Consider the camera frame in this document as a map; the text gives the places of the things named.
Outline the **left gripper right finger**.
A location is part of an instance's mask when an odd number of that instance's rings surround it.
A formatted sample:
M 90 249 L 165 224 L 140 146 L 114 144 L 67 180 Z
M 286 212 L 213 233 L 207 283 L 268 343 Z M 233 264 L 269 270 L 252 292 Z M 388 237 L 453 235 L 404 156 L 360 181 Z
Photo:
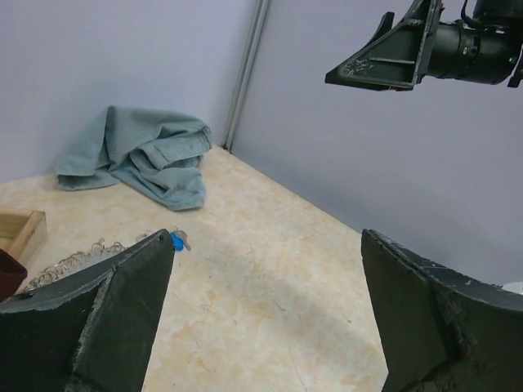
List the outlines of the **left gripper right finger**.
M 520 391 L 522 296 L 428 260 L 373 229 L 364 275 L 385 391 Z

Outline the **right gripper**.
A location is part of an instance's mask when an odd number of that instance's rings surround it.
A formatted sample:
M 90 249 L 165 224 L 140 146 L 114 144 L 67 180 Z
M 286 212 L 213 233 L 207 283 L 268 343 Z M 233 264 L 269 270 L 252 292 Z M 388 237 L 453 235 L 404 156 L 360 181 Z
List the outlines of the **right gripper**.
M 412 90 L 427 74 L 443 9 L 441 1 L 414 1 L 397 23 L 386 12 L 367 44 L 324 81 L 371 91 Z

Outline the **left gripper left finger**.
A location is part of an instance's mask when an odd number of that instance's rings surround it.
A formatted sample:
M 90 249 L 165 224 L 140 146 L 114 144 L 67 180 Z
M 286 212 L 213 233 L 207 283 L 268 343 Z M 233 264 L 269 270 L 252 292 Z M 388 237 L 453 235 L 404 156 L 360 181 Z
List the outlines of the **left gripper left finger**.
M 165 229 L 1 304 L 3 391 L 140 391 L 175 250 Z

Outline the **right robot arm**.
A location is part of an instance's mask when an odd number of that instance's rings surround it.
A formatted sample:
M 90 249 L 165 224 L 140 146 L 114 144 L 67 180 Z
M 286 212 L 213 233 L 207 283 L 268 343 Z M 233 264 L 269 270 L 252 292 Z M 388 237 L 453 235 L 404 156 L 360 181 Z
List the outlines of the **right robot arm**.
M 400 19 L 386 12 L 364 47 L 327 72 L 327 84 L 371 91 L 411 91 L 425 77 L 519 87 L 522 3 L 478 1 L 441 19 L 441 1 L 414 1 Z

